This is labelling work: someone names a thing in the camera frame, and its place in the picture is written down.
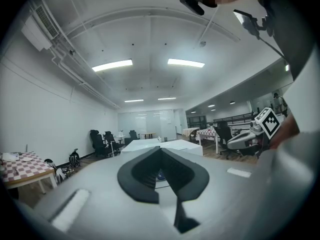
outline door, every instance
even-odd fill
[[[174,113],[174,126],[176,128],[176,133],[177,134],[182,134],[182,126],[181,126],[181,121],[180,121],[180,113],[179,110],[176,109],[173,111]]]

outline cable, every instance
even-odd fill
[[[288,63],[286,57],[283,56],[280,51],[278,51],[276,48],[274,48],[270,43],[268,43],[268,42],[266,42],[265,40],[263,40],[261,37],[259,37],[259,39],[260,39],[262,42],[264,42],[267,46],[269,46],[272,50],[274,50],[277,54],[279,54],[282,58],[284,58],[284,60]]]

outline air conditioner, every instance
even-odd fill
[[[50,20],[49,16],[46,13],[46,10],[43,8],[42,5],[35,9],[33,17],[43,30],[47,38],[49,38],[49,40],[54,39],[58,35],[59,32],[57,28]]]
[[[52,46],[51,40],[59,34],[42,6],[28,17],[21,31],[38,51],[49,49]]]

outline backpack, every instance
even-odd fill
[[[80,157],[76,152],[78,149],[76,148],[71,155],[69,155],[69,164],[71,167],[79,167],[80,166]]]

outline checkered tablecloth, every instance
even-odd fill
[[[182,130],[182,135],[189,137],[191,132],[193,132],[194,130],[197,130],[197,129],[199,129],[199,127],[183,129]]]
[[[23,158],[32,158],[31,161],[22,161]],[[3,161],[5,173],[1,176],[3,182],[11,182],[28,178],[54,169],[42,161],[35,152],[26,152],[19,155],[18,161]]]
[[[199,135],[215,137],[216,136],[216,132],[215,132],[215,130],[211,130],[211,129],[203,129],[203,130],[198,130],[196,132],[196,138],[199,137]]]

